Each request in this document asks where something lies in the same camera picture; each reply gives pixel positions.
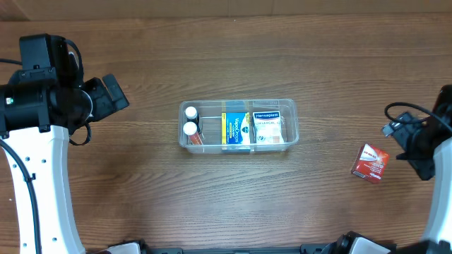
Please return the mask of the dark bottle white cap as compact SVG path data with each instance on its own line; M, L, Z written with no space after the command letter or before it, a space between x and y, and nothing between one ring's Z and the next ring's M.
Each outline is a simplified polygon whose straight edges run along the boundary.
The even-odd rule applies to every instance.
M198 111L195 107L190 106L187 107L184 111L187 121L193 122L196 124L197 131L201 132L201 125L200 125L200 116L198 114Z

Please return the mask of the orange Redoxon tube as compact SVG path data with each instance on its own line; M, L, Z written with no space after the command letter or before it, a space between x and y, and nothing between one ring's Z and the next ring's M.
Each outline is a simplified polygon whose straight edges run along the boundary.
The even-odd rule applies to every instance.
M188 136L189 140L193 145L203 144L201 137L198 133L198 126L194 122L191 121L186 122L183 125L183 132L185 135Z

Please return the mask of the blue VapoDrops box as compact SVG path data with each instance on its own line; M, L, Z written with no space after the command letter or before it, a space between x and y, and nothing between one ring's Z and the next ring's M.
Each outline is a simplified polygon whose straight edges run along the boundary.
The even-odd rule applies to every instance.
M250 113L243 101L224 101L221 113L222 150L250 152Z

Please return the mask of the white Hansaplast plaster box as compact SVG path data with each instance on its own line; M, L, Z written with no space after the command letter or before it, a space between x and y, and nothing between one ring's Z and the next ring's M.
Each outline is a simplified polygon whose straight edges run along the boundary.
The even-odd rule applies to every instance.
M279 111L254 112L253 124L257 144L272 145L284 143Z

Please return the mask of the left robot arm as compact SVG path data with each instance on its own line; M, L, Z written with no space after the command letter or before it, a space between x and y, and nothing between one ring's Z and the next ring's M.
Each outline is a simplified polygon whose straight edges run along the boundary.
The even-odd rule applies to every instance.
M68 148L129 105L113 75L84 80L81 53L57 35L20 38L20 69L1 86L1 147L13 179L22 253L84 253L73 215Z

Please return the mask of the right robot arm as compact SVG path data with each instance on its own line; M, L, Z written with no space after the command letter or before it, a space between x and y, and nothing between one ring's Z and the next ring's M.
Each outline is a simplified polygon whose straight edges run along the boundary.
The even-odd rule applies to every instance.
M451 252L451 86L441 88L431 110L408 102L384 108L389 123L382 128L403 149L405 160L423 181L434 179L427 225L419 242L394 253Z

